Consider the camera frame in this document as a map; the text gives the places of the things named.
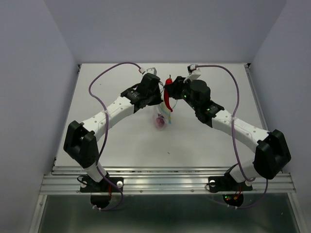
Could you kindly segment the red chili pepper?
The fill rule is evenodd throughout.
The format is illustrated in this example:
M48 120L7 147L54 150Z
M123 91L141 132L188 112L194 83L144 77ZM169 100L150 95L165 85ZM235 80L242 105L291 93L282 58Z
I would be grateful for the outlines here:
M165 81L165 85L164 85L164 103L165 103L165 106L167 107L167 109L170 111L170 112L173 112L173 109L172 107L170 106L170 96L169 96L169 93L167 91L167 88L166 86L167 85L170 85L172 84L173 81L171 79L171 75L169 75L168 79Z

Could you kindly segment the purple onion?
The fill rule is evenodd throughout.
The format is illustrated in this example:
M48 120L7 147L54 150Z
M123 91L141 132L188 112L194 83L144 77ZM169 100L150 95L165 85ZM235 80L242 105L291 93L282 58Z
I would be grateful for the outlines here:
M156 126L157 128L161 129L161 128L165 127L165 125L166 125L165 118L163 118L163 117L157 117L157 118L155 119L155 126Z

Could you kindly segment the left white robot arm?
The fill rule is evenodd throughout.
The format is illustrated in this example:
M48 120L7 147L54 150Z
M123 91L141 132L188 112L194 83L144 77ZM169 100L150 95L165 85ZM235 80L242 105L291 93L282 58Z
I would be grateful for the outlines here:
M124 118L146 106L160 104L159 83L160 78L155 74L145 73L140 83L123 91L103 111L81 123L74 120L69 124L64 151L85 170L97 191L104 191L108 187L107 172L99 162L97 142Z

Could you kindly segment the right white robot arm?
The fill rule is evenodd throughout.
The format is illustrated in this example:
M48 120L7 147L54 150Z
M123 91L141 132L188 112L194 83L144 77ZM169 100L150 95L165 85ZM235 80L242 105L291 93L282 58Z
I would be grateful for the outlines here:
M226 188L235 189L247 179L257 177L271 180L290 162L290 151L281 131L269 132L234 117L211 100L210 88L205 81L191 81L181 76L175 80L168 78L164 86L167 107L170 106L169 98L184 100L200 122L228 134L233 144L239 141L255 154L254 159L247 162L237 160L237 165L224 176Z

